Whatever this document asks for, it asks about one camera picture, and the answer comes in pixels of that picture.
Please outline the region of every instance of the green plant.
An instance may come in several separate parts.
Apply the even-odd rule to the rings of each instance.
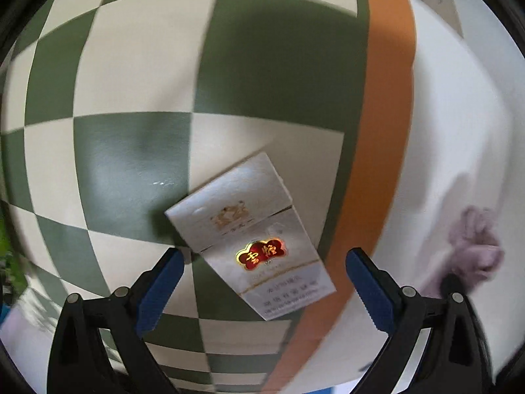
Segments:
[[[11,288],[11,302],[14,302],[26,289],[27,280],[17,255],[13,252],[7,231],[4,216],[0,213],[0,272],[4,272],[2,281]]]

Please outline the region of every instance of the green and white checkered floor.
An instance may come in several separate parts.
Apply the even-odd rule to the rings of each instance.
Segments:
[[[184,245],[164,210],[260,150],[323,256],[365,54],[357,0],[48,0],[15,44],[0,125],[35,321],[53,330],[69,293],[107,296]],[[145,341],[182,389],[260,391],[300,313],[262,321],[185,253]]]

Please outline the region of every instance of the orange stripe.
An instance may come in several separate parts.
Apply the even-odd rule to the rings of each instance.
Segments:
[[[372,253],[403,164],[412,110],[415,25],[409,0],[368,0],[369,32],[363,111],[352,172],[326,269],[337,292],[308,306],[262,391],[278,392],[305,365],[353,293],[347,251]]]

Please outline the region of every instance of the pink fabric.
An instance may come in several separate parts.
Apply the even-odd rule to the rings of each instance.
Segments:
[[[421,295],[439,298],[439,284],[448,273],[456,274],[470,293],[483,281],[489,280],[503,261],[503,250],[493,232],[494,212],[469,206],[453,223],[448,234],[452,253]]]

